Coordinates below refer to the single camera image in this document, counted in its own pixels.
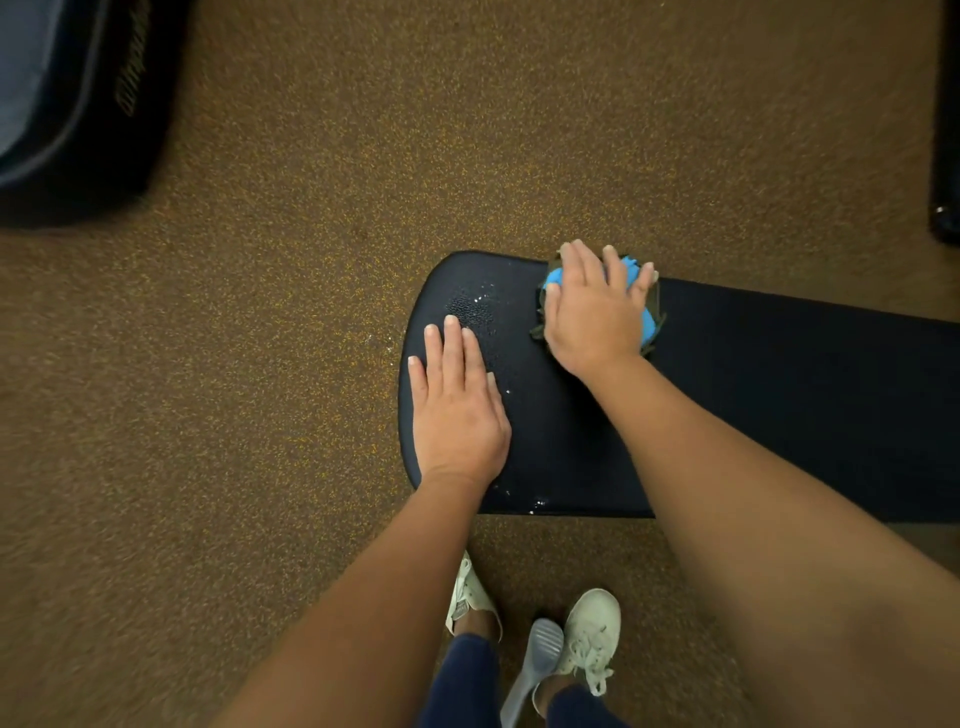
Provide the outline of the black and blue bag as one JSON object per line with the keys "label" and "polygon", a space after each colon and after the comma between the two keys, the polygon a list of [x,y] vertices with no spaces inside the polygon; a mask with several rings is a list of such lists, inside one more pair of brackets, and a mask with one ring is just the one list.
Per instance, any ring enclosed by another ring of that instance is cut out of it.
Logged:
{"label": "black and blue bag", "polygon": [[150,188],[197,0],[0,0],[0,229],[86,222]]}

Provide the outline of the person's left forearm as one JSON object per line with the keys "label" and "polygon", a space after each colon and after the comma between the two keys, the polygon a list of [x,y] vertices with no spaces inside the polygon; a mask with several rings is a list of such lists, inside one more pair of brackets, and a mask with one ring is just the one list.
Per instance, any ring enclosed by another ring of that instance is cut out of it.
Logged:
{"label": "person's left forearm", "polygon": [[428,473],[214,728],[411,728],[485,488],[462,473]]}

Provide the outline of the dark blue jeans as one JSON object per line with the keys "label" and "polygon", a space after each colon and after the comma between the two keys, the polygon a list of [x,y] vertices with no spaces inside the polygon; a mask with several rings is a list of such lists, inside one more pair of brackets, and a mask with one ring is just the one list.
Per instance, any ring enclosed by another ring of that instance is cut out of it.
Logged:
{"label": "dark blue jeans", "polygon": [[[451,639],[416,728],[501,728],[499,662],[494,644],[474,634]],[[629,728],[583,685],[559,691],[545,728]]]}

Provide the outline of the person's left hand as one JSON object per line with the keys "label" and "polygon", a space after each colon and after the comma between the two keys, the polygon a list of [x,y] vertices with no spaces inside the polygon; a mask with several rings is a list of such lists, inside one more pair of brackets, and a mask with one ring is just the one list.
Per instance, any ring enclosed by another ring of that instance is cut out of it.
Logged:
{"label": "person's left hand", "polygon": [[412,401],[416,463],[423,487],[455,484],[480,502],[501,474],[512,428],[501,428],[489,398],[488,371],[476,334],[462,326],[464,387],[443,389],[445,320],[423,330],[427,401]]}

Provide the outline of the person's right hand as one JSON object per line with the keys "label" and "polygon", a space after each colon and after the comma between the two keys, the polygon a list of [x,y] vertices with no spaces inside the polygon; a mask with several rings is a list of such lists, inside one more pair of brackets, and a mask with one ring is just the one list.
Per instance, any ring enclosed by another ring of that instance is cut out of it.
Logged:
{"label": "person's right hand", "polygon": [[642,312],[631,303],[622,255],[606,246],[601,259],[606,288],[576,284],[576,240],[560,245],[563,339],[547,346],[553,358],[585,385],[594,385],[624,362],[641,357]]}

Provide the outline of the white left sneaker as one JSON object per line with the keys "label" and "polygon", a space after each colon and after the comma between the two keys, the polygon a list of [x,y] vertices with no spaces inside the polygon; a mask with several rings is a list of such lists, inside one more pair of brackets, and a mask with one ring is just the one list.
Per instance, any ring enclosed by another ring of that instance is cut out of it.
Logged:
{"label": "white left sneaker", "polygon": [[488,594],[465,550],[454,582],[445,627],[453,637],[471,634],[497,645],[503,623],[496,601]]}

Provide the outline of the black equipment base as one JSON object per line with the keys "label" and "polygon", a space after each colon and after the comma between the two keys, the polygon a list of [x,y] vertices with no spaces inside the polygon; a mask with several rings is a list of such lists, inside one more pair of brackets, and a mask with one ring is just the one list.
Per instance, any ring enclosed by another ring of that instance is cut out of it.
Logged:
{"label": "black equipment base", "polygon": [[960,0],[941,0],[928,224],[939,242],[960,248]]}

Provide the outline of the white sneaker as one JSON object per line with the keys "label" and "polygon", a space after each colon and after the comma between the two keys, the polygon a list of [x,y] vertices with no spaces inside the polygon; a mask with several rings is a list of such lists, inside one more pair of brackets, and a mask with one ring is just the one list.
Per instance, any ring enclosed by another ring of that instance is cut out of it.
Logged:
{"label": "white sneaker", "polygon": [[445,627],[453,637],[471,634],[497,645],[503,623],[496,601],[488,594],[465,550],[454,582]]}
{"label": "white sneaker", "polygon": [[570,609],[562,628],[563,645],[558,663],[534,688],[534,710],[547,718],[548,703],[561,689],[585,687],[594,698],[603,698],[614,675],[609,667],[619,644],[621,609],[605,588],[585,591]]}

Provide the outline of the white right sneaker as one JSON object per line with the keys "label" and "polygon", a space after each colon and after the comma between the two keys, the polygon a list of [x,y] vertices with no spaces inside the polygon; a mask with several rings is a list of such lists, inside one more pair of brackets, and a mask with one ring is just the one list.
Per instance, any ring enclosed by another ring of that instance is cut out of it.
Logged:
{"label": "white right sneaker", "polygon": [[621,609],[605,588],[585,591],[570,609],[562,628],[563,645],[558,663],[534,688],[534,710],[547,718],[548,703],[561,689],[585,687],[594,698],[603,698],[614,675],[609,667],[619,644]]}

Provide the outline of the person's right forearm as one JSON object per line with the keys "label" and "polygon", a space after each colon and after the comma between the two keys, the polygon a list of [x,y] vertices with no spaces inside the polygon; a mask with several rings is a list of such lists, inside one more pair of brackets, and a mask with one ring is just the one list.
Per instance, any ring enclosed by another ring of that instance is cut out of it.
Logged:
{"label": "person's right forearm", "polygon": [[638,354],[569,365],[625,442],[764,718],[960,728],[960,578]]}

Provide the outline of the blue cleaning cloth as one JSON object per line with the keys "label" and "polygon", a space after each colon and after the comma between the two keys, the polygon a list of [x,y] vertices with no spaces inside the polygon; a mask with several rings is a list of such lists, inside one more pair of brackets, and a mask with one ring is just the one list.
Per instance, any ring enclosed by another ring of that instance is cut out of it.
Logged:
{"label": "blue cleaning cloth", "polygon": [[[640,277],[641,265],[630,255],[621,257],[627,270],[627,288],[631,288],[634,282]],[[549,261],[546,276],[538,287],[536,294],[536,323],[530,329],[529,334],[535,342],[546,343],[546,287],[550,284],[560,285],[562,283],[562,259],[557,251],[554,257]],[[647,292],[646,307],[642,312],[643,338],[641,341],[640,353],[642,357],[647,358],[654,350],[655,341],[659,336],[666,321],[666,313],[661,305],[661,289],[659,285],[659,273],[654,272],[653,281]]]}

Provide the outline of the grey plastic spray bottle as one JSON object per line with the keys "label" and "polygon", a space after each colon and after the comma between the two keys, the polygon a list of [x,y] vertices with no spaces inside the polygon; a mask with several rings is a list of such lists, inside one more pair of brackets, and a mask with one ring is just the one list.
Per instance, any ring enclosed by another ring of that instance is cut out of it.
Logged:
{"label": "grey plastic spray bottle", "polygon": [[521,669],[513,680],[499,711],[501,728],[516,728],[524,700],[547,676],[554,673],[565,644],[564,631],[548,617],[534,620],[527,639]]}

